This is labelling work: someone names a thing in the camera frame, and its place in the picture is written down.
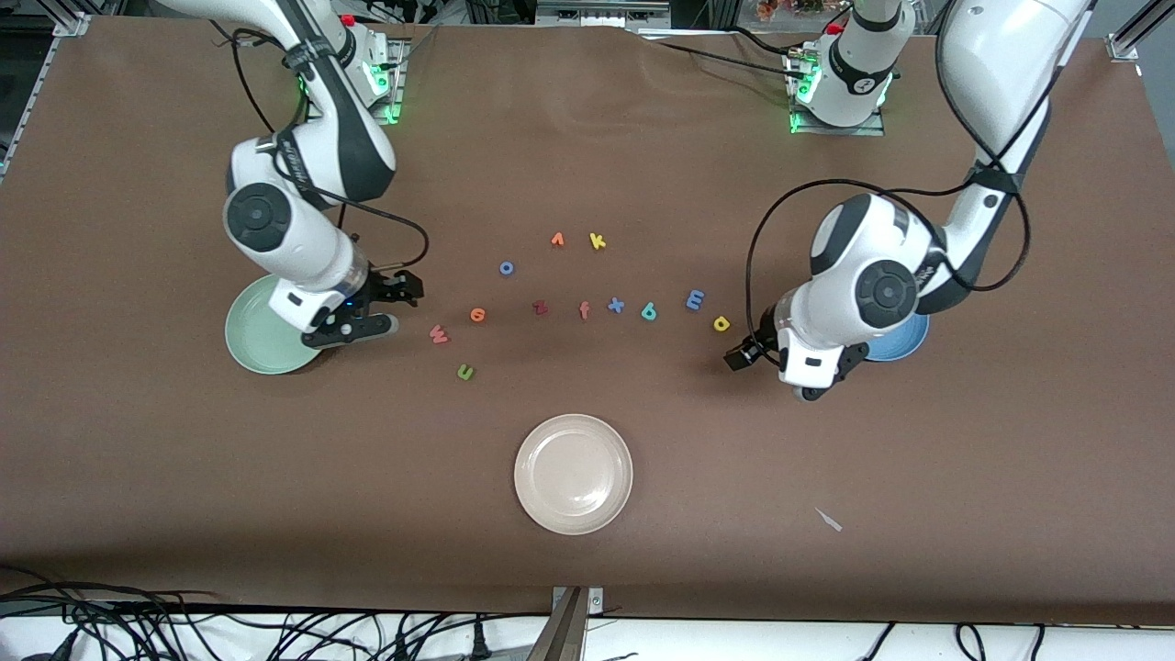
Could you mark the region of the metal table edge bracket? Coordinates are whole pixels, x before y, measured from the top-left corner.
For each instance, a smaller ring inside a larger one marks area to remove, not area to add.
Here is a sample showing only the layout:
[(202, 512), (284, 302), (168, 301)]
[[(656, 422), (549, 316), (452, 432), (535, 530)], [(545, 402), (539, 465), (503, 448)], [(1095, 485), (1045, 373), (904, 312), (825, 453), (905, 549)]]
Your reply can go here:
[(600, 587), (555, 587), (553, 611), (526, 661), (582, 661), (588, 619), (603, 614)]

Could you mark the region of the green plate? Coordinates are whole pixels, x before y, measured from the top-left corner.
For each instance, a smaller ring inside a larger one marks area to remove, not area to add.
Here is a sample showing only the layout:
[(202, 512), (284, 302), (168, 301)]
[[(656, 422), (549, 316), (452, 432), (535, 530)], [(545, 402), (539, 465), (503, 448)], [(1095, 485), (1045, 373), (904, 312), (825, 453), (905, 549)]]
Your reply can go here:
[(255, 375), (290, 375), (323, 355), (307, 348), (297, 328), (269, 306), (276, 282), (271, 274), (253, 281), (231, 301), (224, 319), (224, 343), (231, 359)]

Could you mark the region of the grey metal frame unit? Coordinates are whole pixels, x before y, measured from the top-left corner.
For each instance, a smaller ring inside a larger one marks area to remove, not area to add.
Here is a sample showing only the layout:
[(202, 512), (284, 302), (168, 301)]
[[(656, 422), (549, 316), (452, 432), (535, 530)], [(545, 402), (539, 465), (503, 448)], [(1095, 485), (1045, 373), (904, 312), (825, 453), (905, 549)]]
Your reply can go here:
[(669, 0), (536, 0), (533, 25), (669, 29)]

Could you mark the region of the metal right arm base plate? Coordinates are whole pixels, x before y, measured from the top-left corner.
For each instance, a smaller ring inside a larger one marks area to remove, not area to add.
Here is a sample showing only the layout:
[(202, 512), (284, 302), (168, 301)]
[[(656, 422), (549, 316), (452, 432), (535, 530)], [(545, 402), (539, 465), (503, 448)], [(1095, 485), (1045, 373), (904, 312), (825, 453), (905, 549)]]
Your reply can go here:
[(372, 94), (372, 117), (378, 124), (397, 124), (407, 93), (408, 55), (411, 42), (376, 34), (364, 55), (365, 86)]

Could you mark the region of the blue plate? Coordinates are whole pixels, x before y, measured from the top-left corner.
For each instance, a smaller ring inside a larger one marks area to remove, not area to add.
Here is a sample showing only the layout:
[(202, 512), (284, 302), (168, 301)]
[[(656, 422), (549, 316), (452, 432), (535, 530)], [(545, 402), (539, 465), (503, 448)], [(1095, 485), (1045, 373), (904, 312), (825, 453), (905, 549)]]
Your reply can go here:
[(889, 333), (878, 336), (867, 343), (870, 363), (895, 363), (922, 348), (929, 333), (929, 317), (924, 313), (911, 313), (901, 325)]

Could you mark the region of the beige plate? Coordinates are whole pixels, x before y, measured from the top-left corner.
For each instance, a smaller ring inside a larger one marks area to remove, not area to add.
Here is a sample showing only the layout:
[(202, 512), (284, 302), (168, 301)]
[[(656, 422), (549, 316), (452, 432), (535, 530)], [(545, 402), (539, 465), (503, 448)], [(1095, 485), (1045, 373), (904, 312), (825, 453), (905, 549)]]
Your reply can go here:
[(634, 464), (620, 432), (591, 414), (540, 421), (521, 443), (513, 490), (526, 515), (565, 537), (598, 532), (622, 514)]

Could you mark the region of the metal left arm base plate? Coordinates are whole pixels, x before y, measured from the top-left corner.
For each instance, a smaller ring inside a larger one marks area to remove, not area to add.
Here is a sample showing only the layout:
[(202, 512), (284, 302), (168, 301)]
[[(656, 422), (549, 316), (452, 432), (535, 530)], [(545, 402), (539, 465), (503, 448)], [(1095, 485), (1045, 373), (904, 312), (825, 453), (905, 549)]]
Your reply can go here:
[(818, 63), (817, 50), (788, 49), (781, 56), (784, 70), (798, 73), (798, 77), (788, 80), (788, 129), (792, 134), (834, 135), (834, 137), (882, 137), (884, 119), (880, 108), (885, 96), (880, 97), (877, 108), (870, 117), (852, 127), (827, 124), (818, 119), (810, 108), (810, 101), (818, 86), (825, 80), (822, 67)]

